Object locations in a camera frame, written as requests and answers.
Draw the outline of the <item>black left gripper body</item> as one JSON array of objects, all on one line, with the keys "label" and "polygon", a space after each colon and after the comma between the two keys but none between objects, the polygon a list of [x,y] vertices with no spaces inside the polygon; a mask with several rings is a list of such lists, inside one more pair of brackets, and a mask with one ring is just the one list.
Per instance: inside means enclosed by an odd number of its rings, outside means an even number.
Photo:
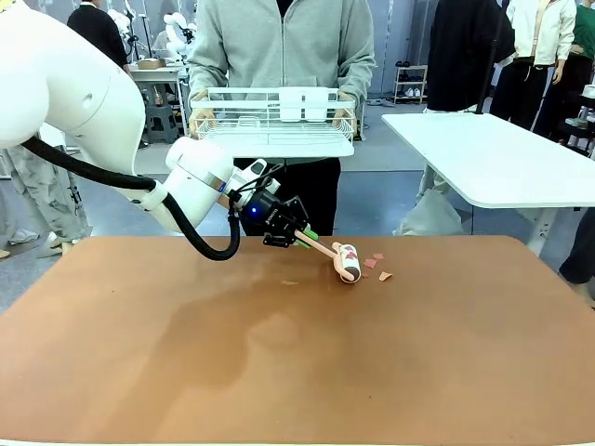
[{"label": "black left gripper body", "polygon": [[240,220],[255,225],[263,232],[263,243],[274,247],[289,247],[309,227],[302,201],[295,196],[281,201],[267,190],[257,190],[242,208]]}]

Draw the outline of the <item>person's left hand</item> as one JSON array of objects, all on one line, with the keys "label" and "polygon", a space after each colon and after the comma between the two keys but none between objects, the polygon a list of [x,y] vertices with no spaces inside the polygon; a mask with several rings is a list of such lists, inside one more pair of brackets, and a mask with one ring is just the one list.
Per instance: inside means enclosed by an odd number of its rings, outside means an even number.
[{"label": "person's left hand", "polygon": [[357,105],[356,99],[343,91],[337,92],[337,101],[343,105],[348,105],[346,109],[337,109],[333,125],[336,127],[347,139],[353,140],[357,134],[357,113],[355,106]]}]

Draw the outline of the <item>person's right hand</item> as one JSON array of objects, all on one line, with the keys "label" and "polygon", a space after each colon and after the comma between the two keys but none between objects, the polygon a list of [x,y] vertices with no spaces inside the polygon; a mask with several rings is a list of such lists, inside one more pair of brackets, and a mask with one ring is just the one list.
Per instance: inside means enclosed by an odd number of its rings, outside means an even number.
[{"label": "person's right hand", "polygon": [[198,130],[204,121],[210,121],[214,119],[214,113],[212,109],[204,108],[198,104],[201,101],[207,99],[208,91],[204,89],[200,93],[194,95],[190,100],[192,112],[189,117],[189,130],[192,138],[198,139]]}]

